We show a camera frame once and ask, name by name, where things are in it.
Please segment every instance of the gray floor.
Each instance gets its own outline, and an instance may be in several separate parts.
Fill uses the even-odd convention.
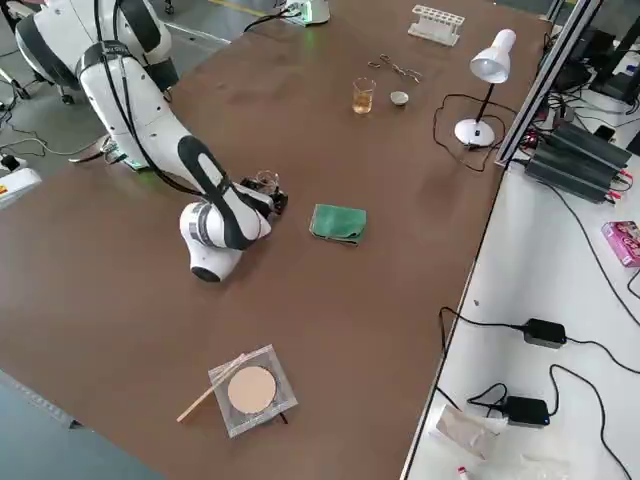
[[[272,0],[230,0],[254,10],[268,11]],[[551,0],[499,0],[498,3],[544,13]],[[174,0],[176,12],[166,16],[163,1],[153,0],[159,15],[170,22],[233,40],[254,17],[247,13],[214,5],[206,0]],[[571,6],[565,9],[565,16]],[[210,54],[223,48],[224,42],[204,39],[172,30],[172,56],[180,72],[187,72]],[[0,56],[15,48],[15,41],[0,18]],[[0,67],[22,84],[33,76],[19,54],[0,57]],[[74,94],[76,105],[62,104],[55,88],[46,84],[29,87],[33,99],[20,102],[14,110],[11,126],[0,130],[0,145],[38,135],[51,148],[72,151],[104,134],[102,125],[81,94]],[[0,83],[0,100],[9,101],[11,89]],[[44,178],[68,165],[65,157],[42,157],[35,144],[20,145],[16,153],[29,161]],[[140,462],[89,429],[68,430],[41,410],[26,403],[16,392],[0,385],[0,479],[2,480],[147,480],[157,479]]]

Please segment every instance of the lamp base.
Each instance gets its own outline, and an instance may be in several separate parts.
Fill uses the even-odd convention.
[[[477,122],[472,119],[461,120],[456,124],[454,130],[456,138],[465,145],[477,145],[488,147],[496,139],[493,129],[488,123]]]

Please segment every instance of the white lamp shade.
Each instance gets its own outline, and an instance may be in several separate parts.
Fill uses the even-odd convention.
[[[471,72],[485,82],[506,82],[511,70],[509,52],[515,41],[516,34],[513,30],[500,31],[491,46],[471,60]]]

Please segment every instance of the white table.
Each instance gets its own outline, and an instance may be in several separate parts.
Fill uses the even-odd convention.
[[[618,105],[594,92],[585,91],[583,96],[602,108]],[[619,108],[625,111],[629,107]],[[634,118],[581,111],[614,124]],[[585,121],[591,131],[600,123]],[[638,130],[640,121],[619,129],[616,143],[626,146]],[[640,159],[632,157],[629,167],[640,178]],[[626,290],[635,269],[620,265],[600,232],[606,221],[640,223],[640,187],[631,189],[615,207],[563,195],[585,225],[616,289],[640,318],[640,301]],[[636,283],[635,290],[640,291],[640,278]],[[563,323],[569,336],[597,340],[618,360],[640,369],[640,327],[609,290],[568,210],[547,187],[526,177],[517,164],[512,164],[502,182],[461,313],[482,322],[522,324],[535,317]],[[429,312],[429,317],[437,322],[437,312]],[[607,410],[605,438],[631,475],[640,479],[640,376],[617,367],[598,347],[568,344],[554,351],[524,343],[520,332],[460,322],[438,386],[463,410],[482,416],[486,409],[466,405],[466,399],[497,382],[507,384],[512,395],[544,399],[552,410],[554,391],[548,374],[552,363],[566,366],[595,384]],[[600,410],[593,391],[564,372],[556,371],[556,378],[561,407],[551,425],[544,430],[510,427],[501,436],[492,463],[517,463],[521,454],[530,454],[569,462],[570,480],[624,479],[600,442]],[[433,415],[445,402],[436,393],[428,414]],[[459,459],[423,432],[408,479],[458,479],[458,466]],[[473,476],[472,471],[470,478],[504,477],[487,472]]]

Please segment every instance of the wooden stick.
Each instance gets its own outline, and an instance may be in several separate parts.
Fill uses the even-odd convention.
[[[229,376],[229,374],[231,374],[231,372],[233,372],[233,370],[244,361],[246,355],[243,353],[242,355],[240,355],[238,358],[236,358],[235,360],[233,360],[232,362],[229,363],[229,365],[227,365],[227,367],[215,378],[215,381],[213,383],[213,385],[211,385],[210,388],[208,388],[206,390],[206,392],[204,392],[202,395],[200,395],[200,397],[193,402],[191,405],[189,405],[189,408],[187,408],[184,412],[182,412],[182,414],[176,419],[176,421],[178,423],[182,422],[182,420],[184,420],[185,418],[187,418],[187,416],[189,416],[189,414],[191,414],[191,412],[193,412],[193,410],[195,410],[195,408],[200,405],[209,395],[211,395],[213,393],[213,391],[218,388],[218,386],[225,380],[225,378],[227,378]]]
[[[187,418],[187,416],[193,412],[193,410],[200,405],[205,398],[207,398],[209,395],[211,395],[213,393],[213,391],[215,390],[216,387],[214,387],[213,385],[211,387],[209,387],[207,389],[206,392],[204,392],[202,395],[200,395],[200,398],[198,398],[198,400],[196,400],[195,402],[193,402],[189,408],[187,408],[184,412],[182,412],[182,415],[180,415],[178,417],[178,419],[176,420],[177,422],[181,422],[182,420],[184,420],[185,418]]]

